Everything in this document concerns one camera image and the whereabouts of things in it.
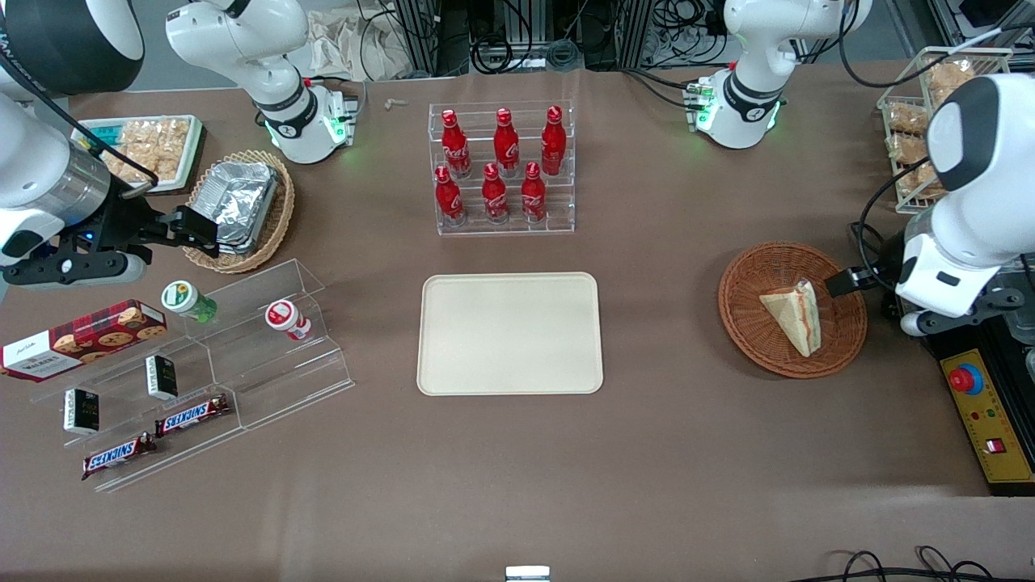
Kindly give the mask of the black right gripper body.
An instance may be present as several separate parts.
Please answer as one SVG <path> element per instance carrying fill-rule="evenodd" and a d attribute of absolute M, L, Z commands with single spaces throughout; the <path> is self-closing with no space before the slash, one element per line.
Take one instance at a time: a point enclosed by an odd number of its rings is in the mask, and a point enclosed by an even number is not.
<path fill-rule="evenodd" d="M 85 253 L 144 246 L 167 238 L 165 214 L 152 209 L 147 196 L 125 199 L 111 194 L 99 210 L 68 228 L 68 238 Z"/>

